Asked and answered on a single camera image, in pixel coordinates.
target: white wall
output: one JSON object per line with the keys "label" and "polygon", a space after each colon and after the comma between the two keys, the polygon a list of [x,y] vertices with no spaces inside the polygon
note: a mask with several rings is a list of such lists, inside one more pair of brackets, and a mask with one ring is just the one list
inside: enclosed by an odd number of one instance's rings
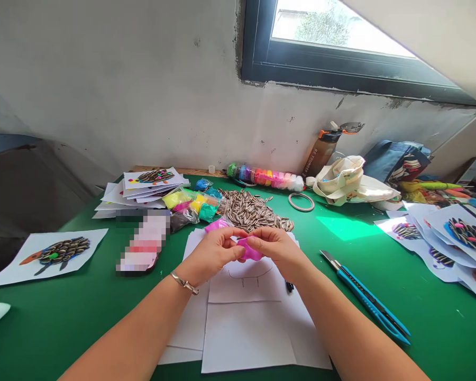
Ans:
{"label": "white wall", "polygon": [[476,99],[476,0],[342,0]]}
{"label": "white wall", "polygon": [[0,1],[0,132],[56,142],[88,184],[138,165],[298,170],[330,120],[338,150],[381,139],[438,148],[476,108],[267,84],[236,74],[229,0]]}

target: blue utility knife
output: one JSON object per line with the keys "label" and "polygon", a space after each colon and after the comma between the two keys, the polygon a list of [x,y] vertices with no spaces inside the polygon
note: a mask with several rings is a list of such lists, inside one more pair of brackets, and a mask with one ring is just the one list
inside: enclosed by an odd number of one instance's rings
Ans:
{"label": "blue utility knife", "polygon": [[347,284],[360,302],[369,310],[375,319],[390,335],[404,343],[411,345],[407,328],[382,304],[345,266],[338,263],[327,251],[320,250],[323,257],[337,270],[337,276]]}

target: stack of paper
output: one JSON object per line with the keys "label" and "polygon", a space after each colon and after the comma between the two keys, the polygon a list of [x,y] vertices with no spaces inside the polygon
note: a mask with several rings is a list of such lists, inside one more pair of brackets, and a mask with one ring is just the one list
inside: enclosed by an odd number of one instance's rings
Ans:
{"label": "stack of paper", "polygon": [[438,209],[408,204],[406,215],[376,221],[376,225],[406,249],[417,253],[444,282],[460,282],[476,294],[476,249],[457,239],[448,222],[461,220],[476,227],[476,218],[460,205]]}
{"label": "stack of paper", "polygon": [[190,182],[173,167],[165,171],[172,173],[173,177],[159,182],[142,182],[138,178],[151,171],[125,172],[123,180],[118,184],[107,183],[104,197],[101,198],[101,204],[95,208],[97,213],[93,218],[113,218],[123,209],[166,207],[161,199],[179,186],[190,185]]}
{"label": "stack of paper", "polygon": [[[204,236],[203,229],[189,235],[184,258]],[[297,290],[287,293],[266,257],[231,262],[200,288],[160,364],[201,358],[202,373],[292,364],[332,369]]]}

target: silver bracelet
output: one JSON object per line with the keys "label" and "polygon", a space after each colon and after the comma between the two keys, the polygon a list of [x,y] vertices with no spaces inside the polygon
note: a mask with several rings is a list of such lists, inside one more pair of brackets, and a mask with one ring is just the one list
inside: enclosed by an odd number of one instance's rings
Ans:
{"label": "silver bracelet", "polygon": [[192,286],[190,283],[188,283],[186,280],[180,279],[180,278],[178,277],[178,275],[176,275],[176,273],[175,273],[174,271],[171,272],[171,276],[172,276],[179,284],[181,284],[183,287],[188,288],[189,290],[191,290],[194,295],[199,294],[199,290],[196,290],[195,287]]}

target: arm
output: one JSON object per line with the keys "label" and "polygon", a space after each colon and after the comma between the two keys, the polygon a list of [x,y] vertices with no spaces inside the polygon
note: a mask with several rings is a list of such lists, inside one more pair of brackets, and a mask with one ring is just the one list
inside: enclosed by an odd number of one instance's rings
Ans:
{"label": "arm", "polygon": [[270,257],[300,292],[338,374],[345,381],[428,380],[384,332],[363,315],[280,229],[260,228],[249,245]]}
{"label": "arm", "polygon": [[[247,233],[235,228],[210,232],[175,273],[194,287],[203,284],[244,254],[244,248],[231,240],[232,235],[246,237]],[[191,295],[189,289],[167,276],[59,380],[149,380]]]}

